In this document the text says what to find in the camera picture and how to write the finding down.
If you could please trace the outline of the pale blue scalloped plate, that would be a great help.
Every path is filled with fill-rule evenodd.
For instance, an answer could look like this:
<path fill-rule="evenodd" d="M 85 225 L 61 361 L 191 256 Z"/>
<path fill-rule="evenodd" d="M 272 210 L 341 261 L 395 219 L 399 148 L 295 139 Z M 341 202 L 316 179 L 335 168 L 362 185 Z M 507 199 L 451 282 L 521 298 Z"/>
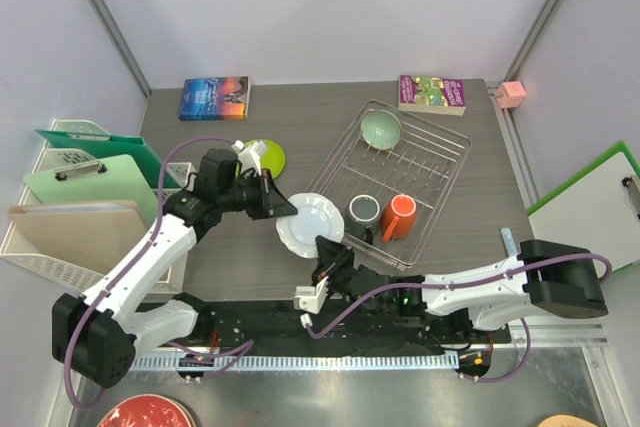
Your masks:
<path fill-rule="evenodd" d="M 345 224 L 341 211 L 326 197 L 317 193 L 297 193 L 288 198 L 297 209 L 293 216 L 276 220 L 276 231 L 282 244 L 305 259 L 318 257 L 316 237 L 340 243 Z"/>

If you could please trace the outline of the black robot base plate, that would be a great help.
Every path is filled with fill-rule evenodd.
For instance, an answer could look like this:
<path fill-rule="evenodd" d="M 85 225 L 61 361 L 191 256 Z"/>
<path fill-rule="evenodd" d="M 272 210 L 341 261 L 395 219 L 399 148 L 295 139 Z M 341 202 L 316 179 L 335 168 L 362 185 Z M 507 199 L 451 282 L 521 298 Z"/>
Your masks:
<path fill-rule="evenodd" d="M 508 329 L 492 333 L 462 327 L 462 316 L 413 317 L 357 308 L 320 340 L 302 327 L 301 312 L 290 300 L 210 302 L 209 330 L 176 342 L 189 348 L 216 346 L 229 351 L 252 340 L 250 353 L 270 357 L 381 357 L 436 355 L 446 346 L 507 344 Z"/>

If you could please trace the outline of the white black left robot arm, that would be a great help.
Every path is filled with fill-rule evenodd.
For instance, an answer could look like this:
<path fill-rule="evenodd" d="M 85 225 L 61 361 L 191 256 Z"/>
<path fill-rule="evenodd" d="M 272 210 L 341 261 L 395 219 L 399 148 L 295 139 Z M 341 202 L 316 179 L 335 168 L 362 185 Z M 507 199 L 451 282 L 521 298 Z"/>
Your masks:
<path fill-rule="evenodd" d="M 232 212 L 252 220 L 298 213 L 259 154 L 241 144 L 209 150 L 194 179 L 166 200 L 149 232 L 102 280 L 54 303 L 52 354 L 64 374 L 111 388 L 149 351 L 175 339 L 205 344 L 213 332 L 205 302 L 182 293 L 152 310 L 138 308 L 168 268 Z"/>

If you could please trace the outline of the mint green ceramic bowl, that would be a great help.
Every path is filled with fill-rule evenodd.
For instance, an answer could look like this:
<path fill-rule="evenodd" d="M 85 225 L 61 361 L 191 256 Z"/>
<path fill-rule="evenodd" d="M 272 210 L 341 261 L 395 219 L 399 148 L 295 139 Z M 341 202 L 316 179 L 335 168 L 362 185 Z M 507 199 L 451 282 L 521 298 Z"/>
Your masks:
<path fill-rule="evenodd" d="M 377 150 L 391 150 L 401 139 L 399 120 L 383 110 L 368 112 L 361 121 L 360 130 L 363 140 Z"/>

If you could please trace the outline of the orange ceramic mug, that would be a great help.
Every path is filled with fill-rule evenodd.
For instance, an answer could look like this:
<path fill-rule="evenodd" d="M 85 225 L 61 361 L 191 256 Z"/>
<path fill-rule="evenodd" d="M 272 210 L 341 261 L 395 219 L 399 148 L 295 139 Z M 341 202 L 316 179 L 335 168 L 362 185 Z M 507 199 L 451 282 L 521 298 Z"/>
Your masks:
<path fill-rule="evenodd" d="M 406 195 L 395 195 L 385 207 L 380 219 L 382 241 L 406 238 L 417 219 L 417 203 Z"/>

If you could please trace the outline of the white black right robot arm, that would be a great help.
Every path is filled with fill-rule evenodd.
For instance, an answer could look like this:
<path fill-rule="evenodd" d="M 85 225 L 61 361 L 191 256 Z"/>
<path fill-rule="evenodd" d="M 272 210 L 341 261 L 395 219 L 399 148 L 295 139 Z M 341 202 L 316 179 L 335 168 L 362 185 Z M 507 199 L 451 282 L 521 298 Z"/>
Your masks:
<path fill-rule="evenodd" d="M 608 308 L 602 284 L 612 274 L 606 257 L 586 249 L 542 240 L 520 244 L 521 252 L 490 265 L 451 275 L 427 275 L 420 282 L 391 282 L 356 298 L 323 330 L 312 330 L 309 314 L 301 324 L 314 339 L 320 339 L 355 309 L 383 293 L 416 290 L 425 312 L 451 318 L 457 338 L 477 340 L 486 331 L 543 312 L 563 319 L 604 317 Z"/>

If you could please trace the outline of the lime green plate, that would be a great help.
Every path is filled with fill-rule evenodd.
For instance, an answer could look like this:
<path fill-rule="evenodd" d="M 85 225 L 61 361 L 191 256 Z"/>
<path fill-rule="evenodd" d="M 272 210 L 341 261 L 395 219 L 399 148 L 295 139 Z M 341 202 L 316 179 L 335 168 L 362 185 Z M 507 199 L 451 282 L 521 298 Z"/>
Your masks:
<path fill-rule="evenodd" d="M 266 145 L 266 151 L 261 156 L 261 166 L 270 170 L 272 177 L 276 179 L 284 170 L 286 165 L 286 156 L 282 147 L 270 139 L 252 139 L 246 142 L 246 145 L 252 145 L 257 142 L 263 142 Z"/>

